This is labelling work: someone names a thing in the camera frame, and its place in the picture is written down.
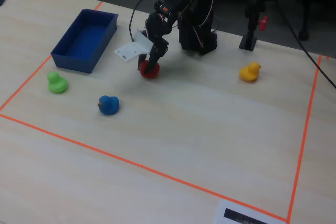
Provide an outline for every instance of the blue rubber duck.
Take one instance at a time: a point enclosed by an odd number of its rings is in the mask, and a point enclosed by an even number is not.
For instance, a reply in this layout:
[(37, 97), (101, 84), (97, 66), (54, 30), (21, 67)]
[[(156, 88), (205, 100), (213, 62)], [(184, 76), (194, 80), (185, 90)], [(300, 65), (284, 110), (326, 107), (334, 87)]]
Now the blue rubber duck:
[(114, 115), (119, 110), (119, 99), (117, 97), (103, 95), (99, 98), (98, 107), (101, 113), (105, 115)]

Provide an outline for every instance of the black stand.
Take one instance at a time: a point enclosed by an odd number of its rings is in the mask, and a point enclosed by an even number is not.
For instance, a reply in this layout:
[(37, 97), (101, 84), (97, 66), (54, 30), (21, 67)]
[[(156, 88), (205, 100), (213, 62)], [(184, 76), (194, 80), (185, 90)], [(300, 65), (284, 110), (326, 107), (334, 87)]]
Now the black stand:
[(257, 37), (254, 37), (254, 31), (257, 29), (259, 24), (259, 15), (260, 15), (260, 7), (264, 3), (264, 0), (257, 0), (256, 3), (251, 6), (249, 12), (249, 21), (248, 21), (248, 32), (245, 34), (240, 42), (239, 48), (245, 49), (249, 51), (254, 50), (254, 46), (256, 45)]

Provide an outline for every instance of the green rubber duck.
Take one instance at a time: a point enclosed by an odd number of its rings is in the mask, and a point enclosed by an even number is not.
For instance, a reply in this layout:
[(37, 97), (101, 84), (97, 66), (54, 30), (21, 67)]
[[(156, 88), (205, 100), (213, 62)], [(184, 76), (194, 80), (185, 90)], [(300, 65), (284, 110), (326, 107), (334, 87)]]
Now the green rubber duck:
[(65, 78), (59, 76), (58, 72), (52, 71), (48, 74), (49, 90), (52, 93), (63, 93), (68, 88), (68, 82)]

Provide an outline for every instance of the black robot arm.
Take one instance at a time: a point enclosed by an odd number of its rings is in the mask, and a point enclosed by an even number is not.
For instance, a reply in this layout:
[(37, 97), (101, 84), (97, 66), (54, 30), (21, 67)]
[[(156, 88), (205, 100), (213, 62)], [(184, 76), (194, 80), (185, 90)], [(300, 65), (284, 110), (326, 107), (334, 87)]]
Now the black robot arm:
[[(204, 55), (217, 47), (217, 35), (211, 32), (214, 0), (163, 0), (154, 5), (155, 12), (146, 20), (143, 35), (154, 45), (144, 74), (150, 73), (157, 61), (168, 50), (169, 43), (162, 38), (172, 31), (178, 21), (182, 49)], [(139, 56), (139, 68), (146, 55)]]

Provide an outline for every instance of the orange tape line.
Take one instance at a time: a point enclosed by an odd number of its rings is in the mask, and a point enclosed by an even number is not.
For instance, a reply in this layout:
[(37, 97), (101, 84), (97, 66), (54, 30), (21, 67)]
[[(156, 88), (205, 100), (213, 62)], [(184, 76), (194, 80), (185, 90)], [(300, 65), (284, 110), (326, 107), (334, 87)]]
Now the orange tape line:
[(100, 3), (95, 7), (95, 10), (98, 10), (99, 7), (102, 5), (103, 1), (100, 1)]
[[(95, 10), (97, 10), (101, 4), (103, 3), (103, 1), (101, 1), (96, 7)], [(50, 60), (51, 55), (49, 55), (49, 57), (28, 77), (28, 79), (22, 83), (22, 85), (8, 98), (8, 100), (0, 107), (0, 111), (7, 106), (7, 104), (9, 104), (9, 102), (14, 98), (14, 96), (16, 96), (18, 94), (18, 92), (20, 92), (20, 90), (34, 77), (34, 75), (36, 75), (36, 73), (45, 65), (45, 63), (47, 63), (48, 60)]]
[[(321, 65), (321, 60), (322, 60), (322, 55), (320, 55), (320, 57), (319, 57), (319, 61), (318, 61), (319, 66)], [(308, 131), (309, 119), (310, 119), (310, 112), (311, 112), (311, 107), (313, 105), (313, 99), (314, 99), (315, 88), (316, 88), (316, 83), (317, 83), (317, 77), (318, 76), (319, 76), (319, 70), (316, 68), (313, 86), (311, 87), (311, 93), (310, 93), (310, 99), (309, 99), (309, 104), (308, 104), (306, 122), (305, 122), (305, 125), (304, 125), (305, 127), (304, 127), (304, 130), (303, 130), (303, 137), (302, 137), (302, 142), (301, 142), (299, 162), (298, 162), (298, 166), (297, 166), (297, 169), (296, 169), (295, 180), (294, 180), (292, 195), (291, 195), (291, 198), (290, 198), (290, 204), (289, 204), (289, 210), (288, 210), (288, 214), (287, 214), (286, 223), (290, 222), (290, 217), (291, 217), (292, 211), (293, 211), (295, 194), (296, 194), (296, 190), (297, 190), (297, 187), (298, 187), (300, 169), (301, 169), (301, 164), (302, 164), (303, 152), (305, 150), (304, 145), (306, 144), (307, 131)]]
[(208, 194), (217, 196), (217, 197), (222, 198), (222, 199), (229, 200), (229, 201), (231, 201), (231, 202), (234, 202), (234, 203), (237, 203), (237, 204), (242, 205), (242, 206), (244, 206), (244, 207), (247, 207), (247, 208), (253, 209), (253, 210), (255, 210), (255, 211), (261, 212), (262, 214), (266, 214), (266, 215), (271, 216), (271, 217), (273, 217), (273, 218), (276, 218), (276, 219), (278, 219), (278, 220), (286, 221), (285, 218), (280, 217), (280, 216), (277, 216), (277, 215), (275, 215), (275, 214), (272, 214), (271, 212), (262, 210), (262, 209), (260, 209), (260, 208), (254, 207), (254, 206), (251, 206), (251, 205), (246, 204), (246, 203), (244, 203), (244, 202), (241, 202), (241, 201), (239, 201), (239, 200), (229, 198), (229, 197), (227, 197), (227, 196), (224, 196), (224, 195), (219, 194), (219, 193), (216, 193), (216, 192), (214, 192), (214, 191), (205, 189), (205, 188), (203, 188), (203, 187), (196, 186), (196, 185), (194, 185), (194, 184), (191, 184), (191, 183), (186, 182), (186, 181), (184, 181), (184, 180), (181, 180), (181, 179), (179, 179), (179, 178), (175, 178), (175, 177), (170, 176), (170, 175), (168, 175), (168, 174), (159, 172), (158, 170), (154, 170), (154, 169), (149, 168), (149, 167), (147, 167), (147, 166), (144, 166), (144, 165), (138, 164), (138, 163), (136, 163), (136, 162), (130, 161), (130, 160), (126, 159), (126, 158), (123, 158), (123, 157), (120, 157), (120, 156), (111, 154), (111, 153), (109, 153), (109, 152), (100, 150), (100, 149), (95, 148), (95, 147), (93, 147), (93, 146), (90, 146), (90, 145), (87, 145), (87, 144), (84, 144), (84, 143), (80, 143), (80, 142), (75, 141), (75, 140), (72, 140), (72, 139), (70, 139), (70, 138), (67, 138), (67, 137), (58, 135), (58, 134), (56, 134), (56, 133), (53, 133), (53, 132), (50, 132), (50, 131), (41, 129), (41, 128), (36, 127), (36, 126), (34, 126), (34, 125), (31, 125), (31, 124), (29, 124), (29, 123), (25, 123), (25, 122), (20, 121), (20, 120), (18, 120), (18, 119), (11, 118), (10, 116), (6, 116), (6, 115), (3, 115), (3, 114), (0, 114), (0, 116), (3, 117), (3, 118), (5, 118), (5, 119), (11, 120), (11, 121), (13, 121), (13, 122), (16, 122), (16, 123), (25, 125), (25, 126), (27, 126), (27, 127), (29, 127), (29, 128), (34, 129), (34, 130), (38, 130), (38, 131), (41, 131), (41, 132), (46, 133), (46, 134), (48, 134), (48, 135), (51, 135), (51, 136), (57, 137), (57, 138), (59, 138), (59, 139), (65, 140), (65, 141), (67, 141), (67, 142), (70, 142), (70, 143), (79, 145), (79, 146), (81, 146), (81, 147), (90, 149), (90, 150), (92, 150), (92, 151), (101, 153), (101, 154), (106, 155), (106, 156), (109, 156), (109, 157), (113, 157), (113, 158), (115, 158), (115, 159), (117, 159), (117, 160), (123, 161), (123, 162), (125, 162), (125, 163), (128, 163), (128, 164), (130, 164), (130, 165), (136, 166), (136, 167), (141, 168), (141, 169), (144, 169), (144, 170), (147, 170), (147, 171), (149, 171), (149, 172), (155, 173), (155, 174), (160, 175), (160, 176), (162, 176), (162, 177), (165, 177), (165, 178), (171, 179), (171, 180), (173, 180), (173, 181), (179, 182), (179, 183), (181, 183), (181, 184), (183, 184), (183, 185), (192, 187), (192, 188), (194, 188), (194, 189), (203, 191), (203, 192), (205, 192), (205, 193), (208, 193)]

